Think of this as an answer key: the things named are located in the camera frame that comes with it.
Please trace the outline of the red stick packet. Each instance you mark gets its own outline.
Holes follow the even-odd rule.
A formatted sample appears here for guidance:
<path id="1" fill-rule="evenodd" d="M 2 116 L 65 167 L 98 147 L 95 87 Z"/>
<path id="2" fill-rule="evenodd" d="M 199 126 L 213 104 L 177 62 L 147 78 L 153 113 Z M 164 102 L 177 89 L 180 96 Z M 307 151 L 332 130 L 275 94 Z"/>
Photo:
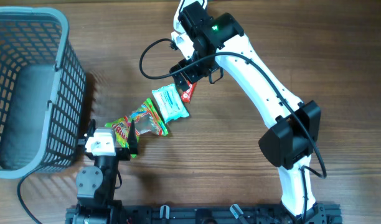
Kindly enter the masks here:
<path id="1" fill-rule="evenodd" d="M 188 85 L 189 89 L 186 91 L 183 91 L 182 95 L 181 95 L 181 100 L 184 103 L 190 103 L 192 95 L 193 95 L 195 87 L 196 87 L 196 83 L 187 82 L 187 85 Z"/>

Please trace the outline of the teal tissue pack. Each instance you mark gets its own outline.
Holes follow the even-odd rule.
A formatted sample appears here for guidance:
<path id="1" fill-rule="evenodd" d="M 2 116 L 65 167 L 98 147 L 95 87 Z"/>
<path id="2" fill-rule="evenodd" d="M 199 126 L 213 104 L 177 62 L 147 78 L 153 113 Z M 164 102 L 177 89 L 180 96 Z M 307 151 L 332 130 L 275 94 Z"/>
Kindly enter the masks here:
<path id="1" fill-rule="evenodd" d="M 153 90 L 152 94 L 165 123 L 178 118 L 189 117 L 189 112 L 186 110 L 175 84 L 162 86 L 157 90 Z"/>

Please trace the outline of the green Haribo gummy bag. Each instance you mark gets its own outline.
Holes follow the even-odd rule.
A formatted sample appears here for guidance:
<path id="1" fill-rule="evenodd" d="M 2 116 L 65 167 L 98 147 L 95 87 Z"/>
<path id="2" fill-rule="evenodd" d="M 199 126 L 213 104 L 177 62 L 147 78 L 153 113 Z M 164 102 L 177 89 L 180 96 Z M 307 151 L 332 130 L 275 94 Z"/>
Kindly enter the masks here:
<path id="1" fill-rule="evenodd" d="M 136 147 L 130 146 L 129 134 L 132 123 L 134 123 L 137 142 L 139 142 L 139 136 L 145 133 L 153 133 L 158 136 L 166 136 L 169 134 L 164 121 L 150 98 L 147 98 L 141 106 L 130 115 L 106 123 L 105 127 L 114 130 L 116 141 L 121 147 L 129 149 L 132 158 L 135 158 L 139 154 Z"/>

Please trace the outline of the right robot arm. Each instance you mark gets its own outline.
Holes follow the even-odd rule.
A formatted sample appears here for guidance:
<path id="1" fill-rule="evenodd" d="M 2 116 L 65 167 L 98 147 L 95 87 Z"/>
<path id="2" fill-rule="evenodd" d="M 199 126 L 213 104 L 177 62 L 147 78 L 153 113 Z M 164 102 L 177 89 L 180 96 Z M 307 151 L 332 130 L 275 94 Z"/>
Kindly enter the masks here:
<path id="1" fill-rule="evenodd" d="M 186 91 L 214 72 L 227 73 L 237 82 L 267 127 L 258 145 L 278 169 L 281 204 L 293 222 L 307 223 L 316 203 L 309 164 L 320 155 L 318 105 L 304 103 L 274 76 L 231 14 L 212 17 L 206 1 L 181 1 L 173 27 L 172 46 L 184 56 L 170 69 L 176 86 Z"/>

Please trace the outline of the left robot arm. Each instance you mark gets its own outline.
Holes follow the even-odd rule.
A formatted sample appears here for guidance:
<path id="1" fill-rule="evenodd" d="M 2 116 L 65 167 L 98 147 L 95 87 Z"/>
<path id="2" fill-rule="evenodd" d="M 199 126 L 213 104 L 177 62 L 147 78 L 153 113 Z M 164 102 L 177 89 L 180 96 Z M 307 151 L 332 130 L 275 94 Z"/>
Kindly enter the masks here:
<path id="1" fill-rule="evenodd" d="M 115 131 L 96 128 L 91 120 L 82 144 L 85 154 L 94 161 L 76 176 L 77 205 L 67 209 L 66 223 L 119 223 L 124 215 L 123 204 L 114 199 L 121 182 L 119 161 L 129 161 L 131 153 L 138 150 L 135 123 L 129 126 L 128 147 L 115 146 Z"/>

